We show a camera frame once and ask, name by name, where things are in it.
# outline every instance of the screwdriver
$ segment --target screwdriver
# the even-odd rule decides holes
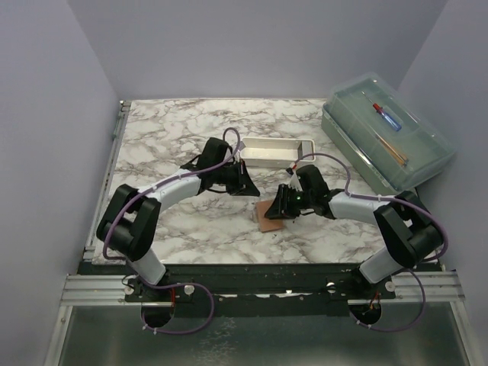
[[[405,154],[401,153],[398,149],[395,149],[393,146],[391,146],[383,137],[378,135],[376,132],[374,134],[376,135],[378,141],[380,141],[380,143],[388,151],[388,153],[396,160],[396,162],[401,166],[406,166],[406,164],[409,162],[409,159],[405,156]]]
[[[371,102],[373,105],[373,108],[376,110],[376,113],[378,113],[390,126],[393,128],[396,132],[400,131],[402,129],[402,126],[396,122],[393,117],[391,117],[387,112],[383,110],[382,107],[380,107],[378,104],[374,103],[363,91],[361,92],[363,95]]]

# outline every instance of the marble tabletop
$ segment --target marble tabletop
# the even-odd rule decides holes
[[[173,174],[201,152],[209,137],[221,138],[227,127],[237,128],[241,136],[313,139],[317,152],[332,154],[350,166],[320,128],[323,102],[323,99],[134,101],[109,196],[123,183],[140,187]],[[231,135],[227,139],[234,144]],[[322,157],[315,164],[331,189],[344,186],[346,175],[340,165]],[[261,233],[255,218],[255,202],[273,199],[278,185],[287,183],[289,178],[283,169],[248,167],[248,170],[261,197],[230,197],[206,191],[160,214],[152,248],[162,262],[362,262],[383,246],[375,226],[316,215],[285,221],[281,231]],[[350,189],[373,194],[362,177],[351,170]],[[103,244],[95,241],[92,262],[116,263],[103,258]]]

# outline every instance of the screw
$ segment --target screw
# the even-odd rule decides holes
[[[384,284],[384,288],[386,288],[388,292],[394,292],[396,286],[392,281],[388,281],[386,284]]]
[[[191,294],[193,294],[193,293],[194,293],[194,291],[195,291],[195,287],[194,287],[192,284],[187,284],[187,285],[184,287],[183,291],[184,291],[184,292],[185,292],[185,293],[186,293],[188,296],[190,296]]]
[[[329,282],[327,285],[326,285],[326,288],[327,288],[327,292],[329,294],[334,294],[336,292],[336,284],[334,284],[333,282]]]
[[[129,287],[129,286],[126,286],[126,287],[124,287],[124,293],[126,295],[132,295],[134,293],[134,289]]]

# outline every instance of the metal floor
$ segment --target metal floor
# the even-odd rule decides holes
[[[408,323],[419,304],[384,304],[379,326]],[[187,329],[201,319],[177,319]],[[449,303],[428,303],[423,321],[400,333],[372,332],[351,318],[216,318],[193,335],[142,330],[139,307],[75,307],[63,366],[467,365]]]

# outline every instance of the wire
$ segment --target wire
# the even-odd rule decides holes
[[[176,181],[176,180],[181,179],[181,178],[191,177],[193,175],[199,175],[199,174],[202,174],[202,173],[208,173],[208,172],[211,172],[211,171],[213,171],[215,169],[218,169],[221,166],[224,166],[225,164],[227,164],[230,160],[232,160],[234,158],[234,156],[236,156],[237,151],[239,149],[239,146],[241,144],[241,136],[239,135],[239,131],[237,129],[235,129],[234,127],[227,127],[224,130],[224,132],[223,132],[223,136],[222,136],[223,140],[226,139],[226,134],[229,131],[233,131],[236,134],[237,144],[236,144],[236,148],[233,150],[233,152],[230,154],[230,156],[228,156],[227,158],[225,158],[222,162],[219,162],[218,164],[213,165],[213,166],[211,166],[209,168],[197,170],[195,172],[188,172],[188,173],[184,173],[184,174],[181,174],[181,175],[173,175],[171,177],[168,177],[164,181],[161,181],[159,183],[156,183],[151,188],[147,188],[145,191],[139,192],[134,198],[132,198],[131,200],[129,200],[129,202],[127,202],[124,207],[122,207],[122,210],[120,210],[120,212],[118,213],[118,215],[115,217],[114,222],[110,225],[110,228],[108,229],[107,236],[105,237],[104,247],[103,247],[103,250],[102,250],[102,254],[103,254],[103,256],[104,256],[105,259],[112,259],[112,260],[125,260],[126,259],[124,256],[121,256],[121,255],[119,255],[119,256],[109,256],[108,255],[108,243],[110,242],[110,239],[111,239],[112,235],[114,234],[115,228],[119,224],[120,219],[122,219],[122,217],[124,217],[124,214],[127,212],[127,210],[134,203],[136,203],[141,197],[143,197],[146,194],[154,191],[155,189],[161,188],[162,186],[167,185],[168,183],[171,183],[172,181]]]
[[[227,193],[227,191],[218,191],[217,189],[212,189],[212,188],[207,188],[207,191],[213,192],[213,193],[218,193],[218,194]]]
[[[417,280],[417,282],[419,283],[419,286],[420,286],[420,291],[422,292],[422,307],[420,308],[419,315],[417,315],[417,317],[411,323],[407,324],[406,326],[399,326],[398,328],[386,328],[386,329],[384,329],[384,328],[377,328],[375,326],[364,324],[363,322],[358,320],[358,318],[356,318],[353,313],[350,313],[351,316],[356,321],[356,324],[358,324],[359,326],[362,326],[364,328],[367,328],[369,330],[374,330],[375,332],[394,333],[394,332],[402,332],[404,330],[408,330],[420,322],[420,320],[423,318],[423,316],[425,314],[425,303],[426,303],[425,288],[424,288],[422,282],[420,281],[419,276],[417,276],[411,269],[407,269],[407,271],[410,272],[410,274]]]
[[[187,164],[191,164],[192,162],[194,162],[196,159],[198,159],[199,157],[201,156],[201,154],[198,154],[197,156],[195,156],[192,160],[190,160]]]
[[[378,296],[380,296],[380,293],[378,291],[376,291],[376,293],[374,294],[373,298],[369,302],[369,308],[371,310],[373,309],[373,302],[378,298]]]
[[[172,307],[176,307],[176,291],[174,288],[171,289],[171,302]]]
[[[306,155],[302,156],[301,158],[295,160],[295,162],[294,162],[295,166],[293,167],[293,169],[295,169],[297,167],[297,163],[300,160],[308,158],[309,156],[325,156],[326,158],[334,160],[335,162],[337,162],[338,164],[340,164],[340,166],[342,166],[344,168],[345,173],[347,175],[347,179],[346,179],[345,185],[344,185],[344,192],[349,197],[360,198],[362,200],[367,200],[367,201],[378,201],[378,200],[380,200],[380,201],[385,201],[385,202],[395,202],[397,204],[402,204],[403,206],[412,208],[415,211],[417,211],[420,214],[427,217],[429,220],[431,220],[432,223],[434,224],[435,228],[441,233],[442,241],[443,241],[444,245],[442,246],[442,249],[439,253],[433,255],[432,257],[425,258],[423,260],[423,262],[430,262],[430,261],[434,261],[436,259],[439,259],[447,252],[448,247],[449,247],[448,233],[447,233],[446,229],[442,226],[442,224],[435,217],[433,217],[428,211],[422,209],[421,207],[416,206],[415,204],[411,204],[410,202],[400,200],[399,198],[396,198],[396,197],[370,196],[367,194],[351,193],[349,191],[349,184],[351,183],[351,172],[349,171],[349,168],[342,161],[337,159],[335,156],[325,154],[324,152],[313,152],[311,154],[306,154]]]
[[[231,146],[229,146],[229,151],[230,151],[231,154],[233,153],[233,149],[232,149]],[[232,163],[234,163],[234,162],[236,162],[236,155],[234,155],[234,157],[232,158]]]
[[[432,260],[441,258],[446,253],[446,251],[448,250],[448,247],[449,247],[448,233],[446,232],[446,230],[442,226],[442,224],[439,223],[429,212],[427,212],[426,210],[423,210],[421,207],[418,207],[415,204],[411,204],[410,202],[406,202],[406,201],[400,200],[400,199],[398,199],[396,197],[381,197],[381,196],[370,196],[370,195],[366,195],[366,194],[351,193],[349,191],[349,183],[351,183],[351,172],[349,171],[349,168],[342,161],[340,161],[339,159],[337,159],[335,156],[332,156],[332,155],[329,155],[329,154],[325,154],[324,152],[315,152],[315,153],[306,154],[306,155],[302,156],[300,159],[298,159],[298,160],[296,160],[294,162],[295,166],[293,167],[293,169],[295,169],[297,167],[297,163],[300,160],[305,159],[305,158],[307,158],[309,156],[325,156],[326,158],[330,158],[330,159],[334,160],[335,162],[337,162],[338,164],[340,164],[340,166],[342,166],[344,168],[345,173],[347,175],[347,179],[345,181],[345,186],[344,186],[344,192],[349,197],[360,198],[362,200],[368,200],[368,201],[377,201],[377,200],[380,200],[380,201],[387,201],[387,202],[395,202],[395,203],[398,203],[398,204],[402,204],[403,206],[410,207],[410,208],[416,210],[417,212],[421,213],[422,215],[426,216],[427,218],[429,218],[434,223],[434,226],[436,227],[436,229],[439,230],[439,232],[441,233],[442,239],[443,239],[443,242],[444,242],[444,245],[442,247],[442,250],[438,254],[433,255],[430,258],[424,259],[423,260],[424,262],[430,262]],[[406,326],[401,326],[401,327],[398,327],[398,328],[391,328],[391,329],[382,329],[382,328],[376,328],[374,326],[371,326],[371,325],[364,324],[364,323],[360,322],[354,316],[354,314],[351,313],[352,317],[356,320],[356,323],[359,326],[363,326],[364,328],[368,328],[368,329],[374,330],[376,332],[402,332],[403,330],[407,330],[407,329],[412,328],[413,326],[415,326],[421,320],[421,318],[424,316],[424,313],[425,313],[425,289],[424,289],[424,287],[422,285],[422,282],[420,281],[420,278],[411,269],[407,268],[406,270],[408,272],[410,272],[410,274],[417,280],[417,282],[419,283],[419,286],[420,286],[420,290],[422,292],[422,308],[421,308],[421,310],[419,312],[419,315],[410,324],[408,324]]]
[[[132,284],[130,284],[129,281],[124,282],[129,277],[134,277],[134,274],[126,274],[125,276],[122,277],[122,279],[120,280],[120,282],[122,282],[122,285],[123,286],[127,286],[128,288],[132,288],[133,290],[135,290],[136,288]]]
[[[191,286],[194,286],[194,287],[199,287],[203,291],[205,291],[205,293],[207,294],[207,296],[208,296],[208,298],[210,300],[210,312],[208,314],[208,317],[205,319],[204,323],[201,324],[200,326],[197,326],[197,327],[195,327],[193,329],[189,329],[189,330],[166,330],[166,329],[163,329],[163,328],[153,328],[153,327],[147,325],[146,317],[144,315],[144,312],[142,311],[140,317],[141,317],[141,320],[143,321],[143,324],[144,324],[143,329],[149,329],[149,330],[152,330],[153,332],[157,332],[157,333],[164,333],[164,334],[171,334],[171,335],[180,335],[180,336],[183,336],[183,335],[187,335],[187,334],[193,334],[193,333],[196,333],[196,332],[202,330],[203,328],[205,328],[206,326],[208,326],[210,324],[210,321],[214,317],[214,311],[215,311],[214,297],[212,296],[212,293],[210,292],[210,290],[208,288],[206,288],[204,285],[202,285],[202,284],[196,284],[194,282],[187,282],[187,283],[183,283],[183,284],[168,284],[166,286],[157,286],[157,285],[154,285],[154,284],[150,284],[149,282],[147,282],[146,280],[144,280],[144,278],[141,278],[140,277],[140,280],[147,287],[152,288],[154,290],[170,290],[170,289],[174,289],[174,288],[177,288],[177,287],[184,287],[184,286],[187,286],[187,285],[191,285]]]

